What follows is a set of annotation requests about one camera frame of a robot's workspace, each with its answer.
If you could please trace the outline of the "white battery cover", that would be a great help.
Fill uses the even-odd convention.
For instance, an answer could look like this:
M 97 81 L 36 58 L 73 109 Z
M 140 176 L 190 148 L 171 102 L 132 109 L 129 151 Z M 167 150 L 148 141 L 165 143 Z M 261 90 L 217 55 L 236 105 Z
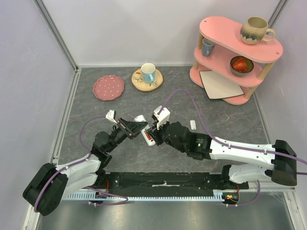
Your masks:
M 196 121 L 195 120 L 190 120 L 190 127 L 192 130 L 196 130 L 197 126 L 196 126 Z

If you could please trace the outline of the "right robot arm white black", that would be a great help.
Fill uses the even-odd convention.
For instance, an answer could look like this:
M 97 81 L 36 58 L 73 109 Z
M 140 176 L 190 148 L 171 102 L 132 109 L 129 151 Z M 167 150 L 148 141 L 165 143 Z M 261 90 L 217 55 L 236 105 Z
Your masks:
M 145 132 L 156 145 L 163 143 L 195 160 L 229 160 L 242 164 L 225 166 L 220 176 L 224 188 L 255 180 L 271 180 L 285 186 L 297 185 L 296 153 L 284 140 L 274 144 L 244 144 L 193 133 L 179 122 L 153 127 Z

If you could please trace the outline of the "white remote control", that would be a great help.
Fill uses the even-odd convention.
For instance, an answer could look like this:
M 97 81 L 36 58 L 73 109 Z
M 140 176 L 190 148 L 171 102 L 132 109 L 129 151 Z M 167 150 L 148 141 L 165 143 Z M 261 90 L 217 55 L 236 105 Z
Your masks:
M 146 119 L 143 115 L 139 115 L 137 117 L 134 118 L 134 121 L 136 122 L 146 122 Z M 148 129 L 150 129 L 151 127 L 147 124 L 145 126 L 145 128 L 143 128 L 141 130 L 141 134 L 143 136 L 143 138 L 145 139 L 146 143 L 148 146 L 154 146 L 156 144 L 156 142 L 154 141 L 154 139 L 146 132 Z

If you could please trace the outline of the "red orange battery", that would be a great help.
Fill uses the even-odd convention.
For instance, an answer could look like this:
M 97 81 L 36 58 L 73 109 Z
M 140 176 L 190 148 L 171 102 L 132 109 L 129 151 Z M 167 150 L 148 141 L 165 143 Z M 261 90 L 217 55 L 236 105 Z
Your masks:
M 146 135 L 146 137 L 147 137 L 147 139 L 148 139 L 149 141 L 152 140 L 151 136 L 150 136 L 147 132 L 145 132 L 145 135 Z

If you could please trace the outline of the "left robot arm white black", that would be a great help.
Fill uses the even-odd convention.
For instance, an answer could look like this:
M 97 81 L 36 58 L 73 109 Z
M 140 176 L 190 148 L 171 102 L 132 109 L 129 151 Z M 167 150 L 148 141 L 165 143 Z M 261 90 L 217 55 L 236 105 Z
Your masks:
M 105 184 L 104 168 L 112 159 L 110 153 L 125 139 L 134 139 L 147 126 L 146 121 L 126 121 L 120 118 L 110 134 L 96 134 L 89 153 L 75 161 L 53 165 L 46 163 L 38 170 L 23 191 L 23 198 L 42 216 L 53 212 L 62 199 L 88 186 L 101 188 Z

